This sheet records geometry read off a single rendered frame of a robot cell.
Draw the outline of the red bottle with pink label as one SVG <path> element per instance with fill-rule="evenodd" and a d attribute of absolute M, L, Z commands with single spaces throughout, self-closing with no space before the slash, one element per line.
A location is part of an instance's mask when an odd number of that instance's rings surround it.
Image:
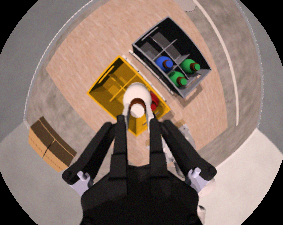
<path fill-rule="evenodd" d="M 150 92 L 151 97 L 152 97 L 151 110 L 154 111 L 157 108 L 158 104 L 159 104 L 159 100 L 158 100 L 157 96 L 154 95 L 152 92 L 153 91 Z"/>

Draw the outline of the blue bottle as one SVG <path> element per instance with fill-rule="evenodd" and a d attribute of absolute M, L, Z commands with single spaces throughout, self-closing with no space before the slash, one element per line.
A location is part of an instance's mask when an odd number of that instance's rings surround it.
<path fill-rule="evenodd" d="M 159 57 L 154 60 L 154 62 L 163 70 L 164 73 L 170 72 L 173 68 L 172 60 L 166 56 Z"/>

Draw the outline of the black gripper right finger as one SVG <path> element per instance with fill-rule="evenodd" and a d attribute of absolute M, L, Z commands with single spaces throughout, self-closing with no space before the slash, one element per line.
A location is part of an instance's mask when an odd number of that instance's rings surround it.
<path fill-rule="evenodd" d="M 160 122 L 152 112 L 150 104 L 145 103 L 145 106 L 147 128 L 150 132 L 150 198 L 161 203 L 171 193 L 161 135 L 185 176 L 186 184 L 199 193 L 217 174 L 216 168 L 200 157 L 171 120 Z"/>

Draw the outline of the white bottle with grey label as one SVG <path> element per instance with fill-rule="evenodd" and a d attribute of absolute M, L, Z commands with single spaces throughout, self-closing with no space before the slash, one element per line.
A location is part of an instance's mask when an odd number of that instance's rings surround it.
<path fill-rule="evenodd" d="M 139 82 L 132 83 L 123 96 L 123 105 L 129 103 L 129 112 L 135 118 L 142 117 L 146 112 L 145 103 L 152 104 L 152 97 L 147 87 Z"/>

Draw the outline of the yellow crate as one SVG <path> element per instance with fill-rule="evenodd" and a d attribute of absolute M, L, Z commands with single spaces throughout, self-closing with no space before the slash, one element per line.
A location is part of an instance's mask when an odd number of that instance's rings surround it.
<path fill-rule="evenodd" d="M 140 82 L 144 84 L 149 91 L 153 91 L 158 97 L 159 104 L 156 110 L 152 111 L 155 114 L 159 111 L 159 114 L 156 115 L 158 120 L 171 110 L 164 100 L 158 95 L 158 93 L 155 92 L 154 89 L 145 81 L 145 79 L 120 55 L 118 55 L 103 71 L 103 73 L 88 90 L 87 94 L 117 121 L 116 116 L 123 113 L 123 96 L 125 91 L 129 85 L 134 82 Z M 147 123 L 143 126 L 145 122 L 145 114 L 140 118 L 135 118 L 130 115 L 128 131 L 137 137 L 147 129 Z"/>

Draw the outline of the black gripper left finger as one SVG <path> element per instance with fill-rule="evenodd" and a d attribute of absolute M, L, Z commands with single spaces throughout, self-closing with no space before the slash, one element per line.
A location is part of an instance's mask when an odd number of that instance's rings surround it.
<path fill-rule="evenodd" d="M 128 199 L 126 133 L 128 133 L 130 120 L 129 103 L 125 104 L 123 113 L 117 115 L 116 119 L 117 123 L 105 122 L 102 125 L 78 160 L 63 172 L 62 178 L 82 196 L 93 186 L 93 180 L 114 140 L 107 194 L 113 202 L 121 204 Z"/>

